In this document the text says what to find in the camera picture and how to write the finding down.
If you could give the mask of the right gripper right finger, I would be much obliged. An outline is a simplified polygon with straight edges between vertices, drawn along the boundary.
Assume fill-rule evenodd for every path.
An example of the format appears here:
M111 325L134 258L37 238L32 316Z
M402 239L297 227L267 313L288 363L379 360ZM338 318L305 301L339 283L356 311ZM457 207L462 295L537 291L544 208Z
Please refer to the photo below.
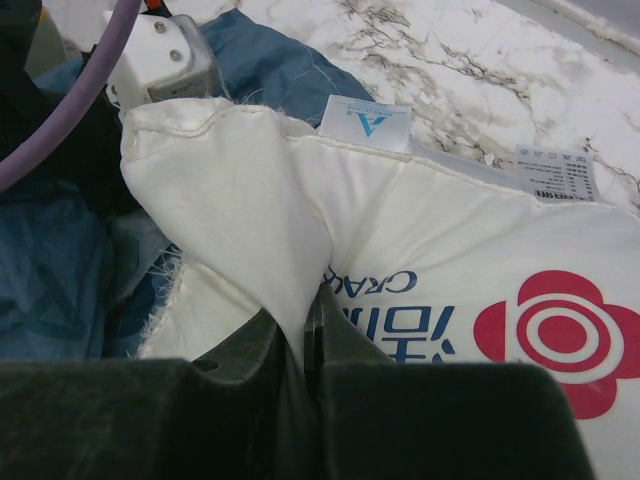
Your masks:
M322 479L589 479L559 385L522 364L398 364L322 287L304 326Z

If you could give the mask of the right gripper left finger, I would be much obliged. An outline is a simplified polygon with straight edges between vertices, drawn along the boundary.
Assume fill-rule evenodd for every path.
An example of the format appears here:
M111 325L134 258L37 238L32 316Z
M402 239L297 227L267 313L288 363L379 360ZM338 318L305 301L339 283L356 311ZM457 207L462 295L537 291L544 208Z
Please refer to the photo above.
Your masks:
M5 363L5 479L302 479L291 362L266 311L193 361Z

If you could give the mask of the white pillow with red logo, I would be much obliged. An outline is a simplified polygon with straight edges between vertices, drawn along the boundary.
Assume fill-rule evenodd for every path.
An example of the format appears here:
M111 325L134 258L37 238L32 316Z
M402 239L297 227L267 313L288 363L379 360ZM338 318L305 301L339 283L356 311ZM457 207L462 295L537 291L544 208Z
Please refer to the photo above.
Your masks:
M182 254L144 355L193 359L261 309L300 352L325 285L399 363L531 363L581 420L638 415L636 216L223 100L133 110L122 154L131 192Z

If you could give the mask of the blue lettered pillowcase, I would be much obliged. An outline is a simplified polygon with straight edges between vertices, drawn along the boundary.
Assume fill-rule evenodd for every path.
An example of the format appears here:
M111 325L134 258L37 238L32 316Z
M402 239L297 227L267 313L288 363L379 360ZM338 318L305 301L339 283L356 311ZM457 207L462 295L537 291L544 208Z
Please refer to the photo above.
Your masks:
M238 10L201 29L228 99L317 126L330 95L367 99L322 54ZM134 356L165 302L177 250L129 194L121 126L95 99L59 147L1 195L1 356Z

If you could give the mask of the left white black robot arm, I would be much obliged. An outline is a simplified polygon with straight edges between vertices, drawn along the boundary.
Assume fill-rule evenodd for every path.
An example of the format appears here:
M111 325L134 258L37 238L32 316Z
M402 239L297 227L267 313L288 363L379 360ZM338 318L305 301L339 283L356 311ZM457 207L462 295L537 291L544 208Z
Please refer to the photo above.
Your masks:
M1 3L1 157L26 141L63 95L39 89L25 71L42 13L40 1ZM139 208L120 170L122 126L104 93L79 124L38 167L1 194L1 215L13 207L36 211L58 200L78 201L101 219Z

